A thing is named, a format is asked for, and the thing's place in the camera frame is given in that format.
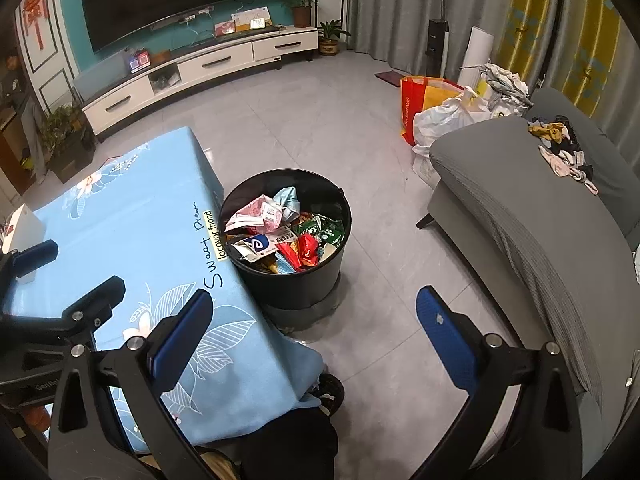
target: black pants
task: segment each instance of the black pants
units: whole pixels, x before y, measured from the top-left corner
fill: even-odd
[[[334,480],[338,436],[320,409],[285,413],[242,444],[243,480]]]

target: drawer handle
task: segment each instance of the drawer handle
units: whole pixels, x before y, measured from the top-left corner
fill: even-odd
[[[205,63],[202,67],[203,68],[209,68],[210,66],[214,66],[217,65],[219,63],[224,63],[225,61],[229,61],[231,59],[231,56],[226,56],[223,57],[222,59],[217,59],[215,61],[209,61],[208,63]]]
[[[288,46],[296,46],[301,43],[302,41],[296,41],[295,43],[285,43],[284,45],[276,45],[276,48],[287,48]]]
[[[130,95],[126,96],[124,99],[120,99],[120,101],[118,101],[117,103],[114,103],[111,106],[107,106],[104,109],[104,111],[105,112],[113,112],[118,106],[122,106],[123,104],[126,104],[129,101],[131,101],[131,96]]]

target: gray sofa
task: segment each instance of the gray sofa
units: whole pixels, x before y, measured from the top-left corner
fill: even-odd
[[[542,89],[532,100],[528,118],[571,121],[598,196],[553,174],[525,119],[500,118],[433,143],[442,179],[422,225],[433,219],[449,235],[526,348],[549,340],[561,346],[575,385],[585,474],[638,398],[628,378],[640,348],[632,256],[640,242],[640,180],[562,94]]]

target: black trash bin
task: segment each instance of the black trash bin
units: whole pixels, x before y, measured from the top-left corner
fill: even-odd
[[[249,202],[264,194],[274,196],[283,187],[295,186],[300,211],[342,220],[344,240],[337,251],[315,267],[295,274],[273,274],[253,268],[240,258],[232,244],[226,253],[238,268],[261,307],[280,328],[304,330],[337,307],[337,285],[344,247],[351,233],[351,210],[344,193],[324,176],[304,170],[272,170],[252,176],[226,197],[220,210],[220,226]]]

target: teal wall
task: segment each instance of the teal wall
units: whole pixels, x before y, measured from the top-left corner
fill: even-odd
[[[151,52],[159,52],[210,38],[206,33],[212,32],[214,23],[230,20],[231,13],[236,12],[236,9],[242,4],[244,4],[243,9],[269,7],[269,13],[273,23],[279,25],[290,25],[293,23],[291,11],[284,6],[282,0],[228,0],[215,4],[214,10],[211,12],[213,20],[204,14],[189,22],[192,30],[189,30],[184,23],[175,23],[159,30],[154,30],[153,32],[148,29],[139,30],[94,53],[91,42],[89,41],[89,34],[86,30],[86,23],[84,22],[82,0],[60,1],[65,19],[66,33],[80,70],[86,70],[126,46],[130,46],[131,48],[145,47]],[[194,30],[199,32],[200,35],[197,36]]]

